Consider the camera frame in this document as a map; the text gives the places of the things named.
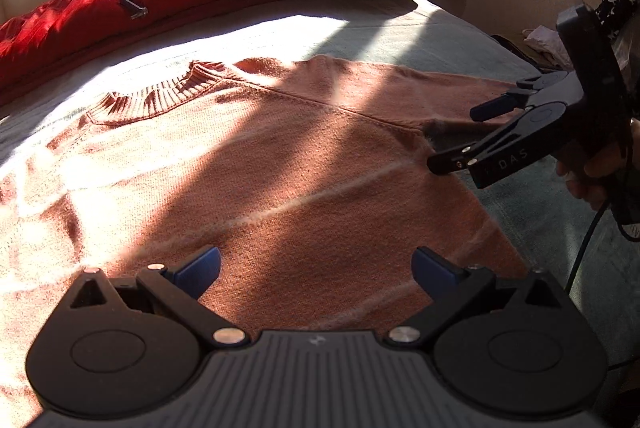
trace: white cloth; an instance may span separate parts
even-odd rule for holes
[[[526,36],[524,43],[533,50],[550,54],[553,62],[565,71],[574,70],[560,35],[556,31],[540,25],[532,32],[523,31],[523,34]]]

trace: logo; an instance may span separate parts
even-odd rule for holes
[[[316,347],[319,347],[320,345],[326,343],[326,338],[324,336],[321,336],[320,334],[316,334],[315,336],[309,338],[309,343],[315,345]]]
[[[523,161],[527,158],[527,152],[522,148],[518,153],[511,154],[508,159],[500,159],[498,161],[498,166],[501,169],[505,169],[506,167],[513,166],[514,164],[518,164],[520,161]]]

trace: screw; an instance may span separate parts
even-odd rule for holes
[[[388,336],[396,343],[413,343],[420,338],[420,331],[413,327],[401,326],[391,329]]]
[[[244,331],[235,327],[224,327],[213,333],[213,340],[223,345],[235,345],[244,340]]]

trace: sweater seam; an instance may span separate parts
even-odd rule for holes
[[[245,85],[248,88],[253,88],[254,90],[257,90],[257,91],[264,91],[264,92],[266,92],[268,94],[273,94],[274,96],[279,97],[279,98],[297,100],[297,101],[299,101],[301,103],[305,103],[305,104],[308,104],[310,106],[318,106],[318,107],[321,107],[321,108],[328,108],[328,109],[334,111],[337,114],[346,114],[346,115],[349,115],[349,116],[353,116],[355,118],[363,119],[365,121],[371,121],[371,122],[373,122],[374,124],[376,124],[378,126],[382,126],[382,127],[385,127],[385,128],[391,128],[393,130],[399,130],[401,132],[405,132],[406,134],[422,135],[422,128],[420,126],[402,125],[402,124],[397,124],[397,123],[394,123],[394,122],[391,122],[391,121],[385,121],[384,119],[374,118],[372,116],[368,116],[367,114],[363,114],[363,113],[357,112],[355,110],[349,110],[347,108],[343,108],[342,106],[339,106],[339,105],[336,105],[336,104],[325,103],[323,101],[314,100],[313,98],[304,98],[303,96],[296,96],[294,94],[290,94],[288,92],[284,92],[283,90],[278,90],[277,88],[264,87],[262,85],[254,84],[254,83],[249,82],[247,80],[240,79],[239,76],[235,76],[233,74],[229,75],[229,73],[226,73],[225,79],[227,81],[231,81],[231,82],[234,82],[234,83],[239,84],[239,85]]]

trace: black cable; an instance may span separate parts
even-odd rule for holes
[[[587,233],[584,235],[582,240],[582,244],[580,245],[580,249],[578,250],[578,256],[575,257],[574,266],[571,268],[571,273],[569,273],[569,279],[566,281],[566,286],[564,287],[564,292],[569,294],[571,292],[571,287],[574,285],[575,276],[578,274],[578,268],[580,267],[580,262],[584,258],[584,253],[587,251],[587,246],[589,245],[589,241],[591,240],[591,236],[593,235],[593,231],[595,231],[598,222],[604,215],[604,212],[607,211],[609,207],[609,199],[604,201],[603,205],[601,205],[600,209],[596,213],[596,216],[593,217],[591,221],[591,225],[587,230]]]
[[[636,361],[640,361],[640,356],[635,356],[633,358],[629,358],[628,360],[620,361],[620,363],[610,364],[607,367],[607,372],[611,372],[612,370],[617,370],[619,368],[622,368],[623,366],[634,364]]]
[[[626,183],[628,182],[629,175],[633,168],[633,156],[634,156],[633,139],[631,139],[631,142],[626,147],[625,153],[626,153],[626,165],[625,165],[625,173],[622,177],[622,192],[624,192],[626,188]],[[587,233],[584,235],[582,244],[580,245],[580,249],[578,250],[578,255],[575,257],[574,266],[571,268],[571,273],[569,273],[569,278],[566,281],[566,285],[564,286],[564,291],[567,294],[571,292],[571,287],[574,285],[575,277],[578,274],[578,269],[580,267],[580,263],[582,262],[582,259],[584,258],[584,253],[587,251],[587,246],[589,245],[589,241],[591,240],[591,237],[593,236],[593,232],[595,231],[596,226],[598,225],[598,222],[602,218],[602,215],[604,215],[604,212],[607,211],[609,204],[610,204],[610,198],[607,198],[607,200],[604,201],[604,203],[601,205],[600,209],[596,213],[596,216],[593,217],[593,220],[591,221],[591,225],[589,226]],[[627,239],[629,242],[640,242],[640,236],[631,236],[624,230],[624,228],[620,224],[618,224],[618,230],[620,231],[622,236],[625,237],[625,239]]]

